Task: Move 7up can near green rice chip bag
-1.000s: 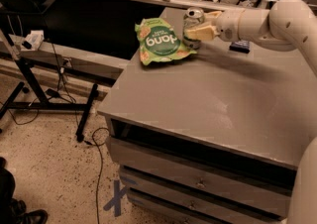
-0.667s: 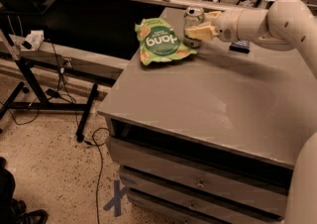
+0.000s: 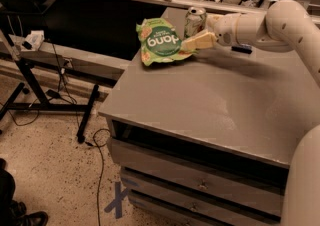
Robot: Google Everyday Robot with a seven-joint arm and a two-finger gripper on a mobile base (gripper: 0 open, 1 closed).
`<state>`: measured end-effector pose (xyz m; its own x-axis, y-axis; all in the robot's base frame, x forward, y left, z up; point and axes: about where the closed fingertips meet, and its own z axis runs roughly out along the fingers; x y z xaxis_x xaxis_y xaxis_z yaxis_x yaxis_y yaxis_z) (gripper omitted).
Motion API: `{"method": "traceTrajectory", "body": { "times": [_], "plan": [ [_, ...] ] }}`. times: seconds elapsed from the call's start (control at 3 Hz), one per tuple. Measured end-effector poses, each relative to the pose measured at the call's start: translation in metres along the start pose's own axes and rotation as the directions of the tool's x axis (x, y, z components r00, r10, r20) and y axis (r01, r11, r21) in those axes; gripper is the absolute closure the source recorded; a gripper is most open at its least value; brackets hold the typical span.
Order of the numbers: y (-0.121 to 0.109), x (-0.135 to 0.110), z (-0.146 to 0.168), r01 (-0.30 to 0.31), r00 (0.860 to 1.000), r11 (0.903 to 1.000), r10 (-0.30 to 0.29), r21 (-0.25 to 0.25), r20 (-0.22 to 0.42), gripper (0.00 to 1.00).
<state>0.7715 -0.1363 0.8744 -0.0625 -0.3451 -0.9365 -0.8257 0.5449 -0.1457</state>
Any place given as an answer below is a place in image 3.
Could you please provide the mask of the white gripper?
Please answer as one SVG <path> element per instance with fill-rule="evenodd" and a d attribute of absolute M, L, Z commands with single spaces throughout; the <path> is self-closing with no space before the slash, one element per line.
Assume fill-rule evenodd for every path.
<path fill-rule="evenodd" d="M 197 50 L 212 48 L 217 42 L 217 37 L 220 45 L 232 46 L 236 44 L 236 29 L 240 16 L 240 13 L 226 15 L 208 14 L 206 16 L 206 26 L 213 28 L 216 35 L 207 29 L 202 30 L 196 35 L 185 39 L 182 42 L 182 49 Z"/>

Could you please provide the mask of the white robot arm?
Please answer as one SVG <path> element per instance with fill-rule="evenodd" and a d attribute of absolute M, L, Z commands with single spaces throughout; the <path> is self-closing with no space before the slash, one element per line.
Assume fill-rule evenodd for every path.
<path fill-rule="evenodd" d="M 182 47 L 251 45 L 263 51 L 292 51 L 295 57 L 287 67 L 292 77 L 319 85 L 320 30 L 299 2 L 279 0 L 259 13 L 212 14 L 205 26 Z M 320 226 L 320 125 L 304 134 L 293 153 L 280 226 Z"/>

